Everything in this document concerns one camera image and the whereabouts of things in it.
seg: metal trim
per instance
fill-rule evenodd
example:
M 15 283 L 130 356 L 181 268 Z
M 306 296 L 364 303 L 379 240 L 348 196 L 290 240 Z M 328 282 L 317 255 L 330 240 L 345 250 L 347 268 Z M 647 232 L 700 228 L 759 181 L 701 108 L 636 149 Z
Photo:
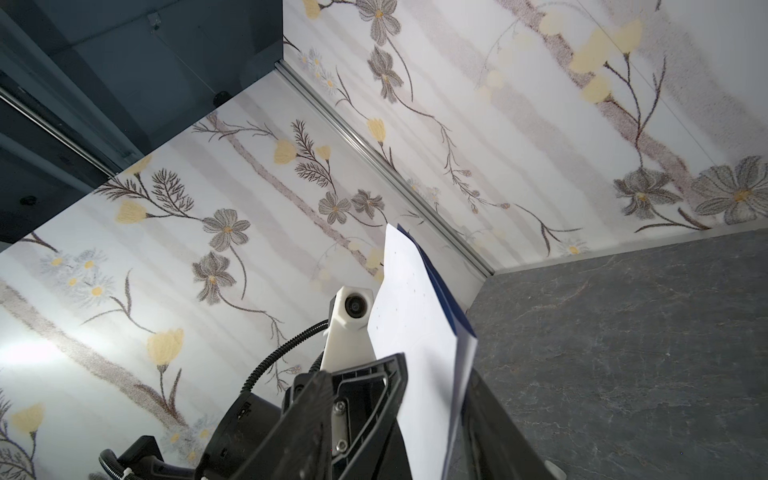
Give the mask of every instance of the metal trim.
M 406 181 L 395 172 L 383 159 L 381 154 L 373 148 L 368 141 L 362 138 L 355 130 L 336 112 L 323 98 L 321 98 L 286 62 L 280 60 L 275 64 L 277 73 L 297 93 L 304 97 L 325 118 L 332 127 L 339 132 L 344 140 L 349 143 L 362 158 L 379 174 L 388 184 L 414 208 L 422 218 L 432 225 L 438 233 L 456 250 L 456 252 L 470 262 L 484 277 L 493 276 L 494 270 L 466 241 L 456 234 L 455 230 L 440 217 Z
M 70 138 L 64 135 L 59 129 L 51 125 L 47 120 L 45 120 L 43 117 L 38 115 L 35 111 L 33 111 L 30 107 L 28 107 L 27 105 L 22 103 L 20 100 L 18 100 L 16 97 L 14 97 L 11 94 L 11 92 L 5 90 L 5 88 L 3 88 L 2 86 L 0 86 L 0 98 L 5 100 L 5 103 L 11 105 L 14 109 L 16 109 L 19 113 L 24 115 L 29 120 L 31 120 L 38 127 L 48 132 L 48 134 L 50 134 L 53 138 L 60 141 L 61 143 L 69 147 L 72 151 L 74 151 L 76 154 L 83 157 L 85 161 L 87 161 L 89 164 L 101 170 L 102 173 L 106 174 L 109 177 L 114 177 L 116 175 L 116 173 L 113 172 L 112 169 L 104 165 L 104 163 L 101 162 L 98 158 L 89 154 L 86 150 L 80 147 L 80 145 L 70 140 Z

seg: white paper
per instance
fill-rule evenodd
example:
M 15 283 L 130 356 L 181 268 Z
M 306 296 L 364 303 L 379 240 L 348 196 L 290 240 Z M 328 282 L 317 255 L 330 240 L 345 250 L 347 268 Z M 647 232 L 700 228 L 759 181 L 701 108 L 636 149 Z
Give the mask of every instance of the white paper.
M 384 283 L 373 304 L 368 333 L 377 359 L 400 352 L 406 355 L 408 385 L 397 419 L 411 475 L 414 480 L 439 480 L 452 436 L 456 375 L 464 385 L 463 399 L 464 378 L 468 378 L 464 363 L 471 353 L 471 368 L 474 347 L 465 342 L 462 367 L 457 371 L 458 339 L 421 254 L 391 225 L 386 230 L 384 266 Z

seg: floral wallpaper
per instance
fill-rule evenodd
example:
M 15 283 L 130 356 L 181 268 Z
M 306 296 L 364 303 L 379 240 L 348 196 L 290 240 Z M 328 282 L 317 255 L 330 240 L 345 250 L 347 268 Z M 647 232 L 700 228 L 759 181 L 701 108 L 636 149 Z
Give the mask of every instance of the floral wallpaper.
M 768 7 L 728 5 L 286 0 L 283 43 L 504 269 L 768 216 Z
M 388 222 L 468 307 L 480 274 L 277 73 L 191 125 L 0 254 L 0 478 L 104 478 L 140 435 L 196 465 L 265 356 L 378 289 Z M 254 392 L 281 401 L 323 342 Z

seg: gray flower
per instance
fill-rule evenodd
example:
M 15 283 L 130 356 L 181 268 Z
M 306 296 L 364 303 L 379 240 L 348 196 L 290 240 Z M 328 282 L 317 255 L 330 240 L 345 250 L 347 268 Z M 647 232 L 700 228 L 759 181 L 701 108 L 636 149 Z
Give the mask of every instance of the gray flower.
M 670 176 L 663 172 L 642 167 L 628 173 L 623 180 L 614 180 L 616 197 L 632 199 L 629 205 L 621 209 L 621 213 L 636 214 L 648 220 L 654 217 L 653 205 L 673 204 L 683 200 L 662 188 L 670 180 Z
M 243 230 L 250 227 L 248 220 L 238 220 L 237 212 L 230 208 L 216 210 L 213 217 L 203 219 L 203 230 L 215 233 L 214 238 L 208 243 L 219 252 L 230 247 L 230 243 L 242 245 L 248 241 L 248 236 Z
M 386 43 L 386 34 L 397 35 L 400 33 L 400 22 L 393 17 L 397 0 L 357 0 L 357 9 L 360 18 L 366 22 L 373 20 L 371 24 L 371 38 L 379 45 Z
M 219 288 L 235 284 L 235 279 L 227 273 L 229 265 L 230 259 L 214 252 L 200 259 L 200 263 L 192 263 L 194 281 L 205 282 L 203 291 L 197 294 L 199 301 L 207 300 L 209 305 L 219 303 Z
M 395 87 L 402 87 L 402 79 L 392 70 L 393 65 L 392 56 L 373 45 L 368 66 L 373 72 L 373 78 L 382 81 L 382 97 L 395 103 L 397 101 Z
M 761 157 L 746 157 L 736 166 L 710 167 L 694 180 L 692 188 L 707 200 L 694 208 L 699 215 L 725 212 L 725 223 L 749 222 L 757 214 L 768 217 L 768 166 Z
M 344 212 L 348 212 L 351 206 L 346 198 L 339 201 L 336 194 L 326 192 L 326 197 L 320 199 L 317 210 L 323 215 L 328 215 L 328 223 L 333 225 L 333 222 L 337 220 L 339 223 L 346 223 Z
M 376 213 L 373 211 L 374 208 L 378 208 L 379 210 L 384 209 L 384 202 L 382 202 L 381 195 L 376 195 L 371 198 L 371 192 L 366 192 L 365 190 L 360 189 L 358 189 L 357 194 L 352 197 L 352 204 L 355 206 L 355 210 L 358 212 L 365 211 L 371 218 L 373 218 L 373 215 Z

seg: black cable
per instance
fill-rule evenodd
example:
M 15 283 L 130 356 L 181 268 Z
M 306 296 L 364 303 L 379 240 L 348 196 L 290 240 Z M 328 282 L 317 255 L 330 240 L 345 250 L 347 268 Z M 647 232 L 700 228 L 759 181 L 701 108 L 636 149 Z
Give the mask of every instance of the black cable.
M 320 371 L 320 364 L 323 363 L 323 354 L 325 352 L 320 352 L 320 354 L 317 356 L 317 360 L 312 364 L 310 367 L 310 373 L 319 372 Z
M 328 328 L 328 320 L 323 320 L 320 323 L 316 323 L 312 325 L 310 328 L 304 330 L 299 335 L 294 336 L 292 339 L 285 342 L 283 345 L 277 347 L 277 350 L 270 353 L 270 355 L 262 361 L 262 363 L 259 364 L 258 367 L 256 367 L 250 375 L 248 375 L 248 380 L 245 381 L 243 384 L 243 388 L 240 390 L 240 394 L 243 395 L 245 392 L 250 392 L 253 389 L 253 386 L 256 385 L 256 382 L 259 381 L 259 378 L 281 357 L 284 356 L 286 353 L 288 353 L 290 350 L 293 349 L 293 347 L 299 345 L 304 340 L 310 338 L 311 336 L 316 335 L 317 333 L 322 332 Z
M 142 480 L 142 478 L 138 475 L 135 475 L 133 473 L 129 473 L 125 477 L 123 477 L 123 472 L 125 471 L 125 467 L 123 465 L 120 465 L 120 462 L 118 462 L 118 457 L 114 455 L 114 452 L 112 452 L 110 449 L 106 449 L 98 456 L 98 462 L 101 464 L 101 467 L 104 469 L 105 472 L 107 472 L 107 475 L 110 476 L 110 478 L 114 480 Z

